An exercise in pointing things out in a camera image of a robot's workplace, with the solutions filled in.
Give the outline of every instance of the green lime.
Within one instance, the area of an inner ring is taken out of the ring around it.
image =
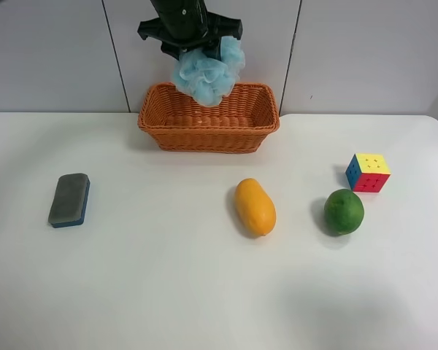
[[[339,235],[357,230],[364,219],[364,205],[351,190],[333,192],[324,205],[324,218],[329,228]]]

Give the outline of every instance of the rubik's cube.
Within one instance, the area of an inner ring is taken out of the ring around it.
[[[382,155],[355,153],[345,174],[353,192],[379,192],[391,175]]]

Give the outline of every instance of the wall seam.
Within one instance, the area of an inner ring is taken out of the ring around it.
[[[295,22],[295,28],[293,30],[293,36],[292,36],[292,44],[291,44],[291,52],[289,53],[289,62],[287,64],[287,71],[285,72],[285,79],[284,79],[284,87],[283,87],[283,94],[280,99],[280,106],[279,106],[279,115],[281,111],[283,110],[283,103],[284,103],[284,96],[285,96],[285,88],[287,86],[287,78],[289,76],[289,71],[291,69],[291,62],[292,62],[292,55],[293,55],[293,46],[295,45],[295,38],[297,35],[297,27],[299,26],[299,20],[300,20],[300,13],[301,13],[301,7],[303,5],[304,0],[300,0],[299,5],[299,11],[297,12],[297,19]]]
[[[114,37],[112,35],[112,29],[110,28],[109,16],[107,15],[107,11],[105,8],[104,0],[101,0],[102,8],[104,9],[105,20],[107,22],[107,28],[109,29],[110,41],[112,42],[112,48],[114,50],[115,61],[117,62],[118,73],[120,75],[120,81],[122,82],[123,94],[125,95],[126,106],[128,108],[128,112],[131,113],[130,103],[128,102],[128,95],[126,94],[125,82],[123,81],[122,70],[120,68],[120,62],[118,61],[117,50],[115,49]]]

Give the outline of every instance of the blue bath sponge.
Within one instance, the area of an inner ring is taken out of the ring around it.
[[[245,67],[240,41],[224,36],[220,43],[221,61],[208,58],[201,50],[183,53],[175,66],[172,82],[177,89],[202,106],[217,106],[231,93]]]

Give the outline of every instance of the wicker basket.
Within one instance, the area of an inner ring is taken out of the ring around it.
[[[203,107],[170,83],[151,87],[138,126],[166,151],[251,153],[279,128],[272,90],[238,83],[219,106]]]

